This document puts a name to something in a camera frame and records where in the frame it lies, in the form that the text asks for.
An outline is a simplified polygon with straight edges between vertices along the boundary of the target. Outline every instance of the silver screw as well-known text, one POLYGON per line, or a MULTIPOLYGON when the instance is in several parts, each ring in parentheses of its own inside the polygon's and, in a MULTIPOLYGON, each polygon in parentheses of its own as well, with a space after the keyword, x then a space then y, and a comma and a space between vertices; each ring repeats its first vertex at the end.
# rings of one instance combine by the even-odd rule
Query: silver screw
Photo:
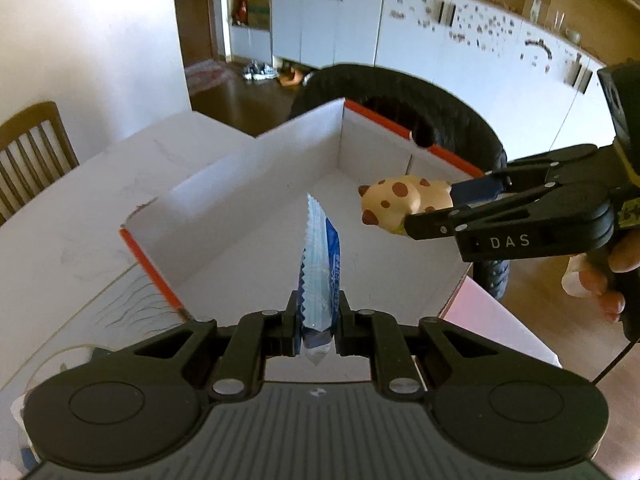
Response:
POLYGON ((420 383, 409 377, 398 377, 389 381, 389 389, 399 395, 411 395, 420 389, 420 383))
POLYGON ((244 390, 244 383, 238 379, 220 379, 213 384, 213 391, 219 395, 237 395, 244 390))

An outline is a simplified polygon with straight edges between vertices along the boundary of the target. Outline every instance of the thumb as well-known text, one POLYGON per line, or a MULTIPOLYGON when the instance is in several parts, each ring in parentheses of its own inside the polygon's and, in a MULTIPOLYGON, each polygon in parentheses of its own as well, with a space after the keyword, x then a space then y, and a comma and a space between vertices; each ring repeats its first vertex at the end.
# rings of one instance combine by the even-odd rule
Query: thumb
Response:
POLYGON ((629 272, 640 267, 640 230, 633 230, 620 240, 609 255, 613 272, 629 272))

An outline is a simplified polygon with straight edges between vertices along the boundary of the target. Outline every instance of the plastic wrapper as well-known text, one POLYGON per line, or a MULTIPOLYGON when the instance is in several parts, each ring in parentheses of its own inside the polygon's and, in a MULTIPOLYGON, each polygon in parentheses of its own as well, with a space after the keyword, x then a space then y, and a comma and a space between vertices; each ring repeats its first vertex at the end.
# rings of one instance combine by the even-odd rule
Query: plastic wrapper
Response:
POLYGON ((306 196, 305 247, 298 279, 303 353, 315 364, 331 346, 340 299, 340 240, 320 204, 306 196))
POLYGON ((569 258, 569 264, 566 272, 562 277, 562 288, 574 298, 597 298, 599 294, 595 294, 584 288, 580 281, 580 274, 585 271, 597 272, 606 276, 609 284, 613 283, 614 275, 609 267, 609 251, 602 247, 588 254, 576 254, 569 258))

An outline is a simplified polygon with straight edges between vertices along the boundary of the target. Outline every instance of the chair back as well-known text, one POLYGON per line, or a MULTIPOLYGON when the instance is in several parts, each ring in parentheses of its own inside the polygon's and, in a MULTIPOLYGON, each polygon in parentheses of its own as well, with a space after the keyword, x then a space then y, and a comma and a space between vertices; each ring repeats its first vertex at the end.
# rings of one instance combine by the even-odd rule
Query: chair back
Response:
POLYGON ((0 124, 0 225, 76 166, 53 101, 34 104, 0 124))

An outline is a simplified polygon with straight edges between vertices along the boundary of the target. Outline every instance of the blue snack wrapper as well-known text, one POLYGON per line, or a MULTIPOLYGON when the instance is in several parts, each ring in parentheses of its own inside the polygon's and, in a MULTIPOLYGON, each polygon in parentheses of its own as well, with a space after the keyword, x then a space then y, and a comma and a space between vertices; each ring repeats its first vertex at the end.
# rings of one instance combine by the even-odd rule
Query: blue snack wrapper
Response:
POLYGON ((298 278, 300 335, 307 356, 316 364, 329 351, 338 319, 340 240, 318 201, 306 196, 305 247, 298 278))

